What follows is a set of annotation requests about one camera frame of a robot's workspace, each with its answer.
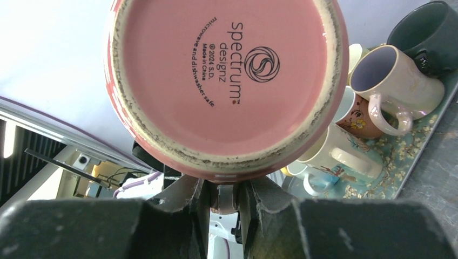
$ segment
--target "black mug handle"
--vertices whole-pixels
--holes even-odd
[[[442,69],[435,66],[431,59],[428,58],[428,53],[426,50],[418,52],[414,58],[414,61],[420,72],[429,77],[439,77],[451,71],[450,69]]]

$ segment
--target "pink mug handle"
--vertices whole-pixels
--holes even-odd
[[[374,125],[383,131],[386,134],[392,136],[402,136],[407,134],[412,129],[412,114],[403,108],[402,106],[399,107],[399,111],[396,113],[396,118],[399,121],[398,128],[394,128],[391,126],[383,117],[382,110],[380,108],[382,100],[382,95],[377,93],[371,95],[369,100],[369,117]]]

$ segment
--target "yellow flower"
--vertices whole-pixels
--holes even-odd
[[[353,129],[362,129],[366,125],[366,122],[363,119],[358,119],[357,121],[352,122]]]

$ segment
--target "brown floral mug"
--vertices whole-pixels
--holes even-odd
[[[333,121],[358,138],[379,138],[383,132],[372,123],[368,105],[369,102],[366,99],[357,95],[350,86],[347,86]]]

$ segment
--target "logo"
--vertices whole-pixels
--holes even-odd
[[[280,71],[278,55],[269,47],[255,47],[245,58],[245,72],[258,83],[269,82]]]

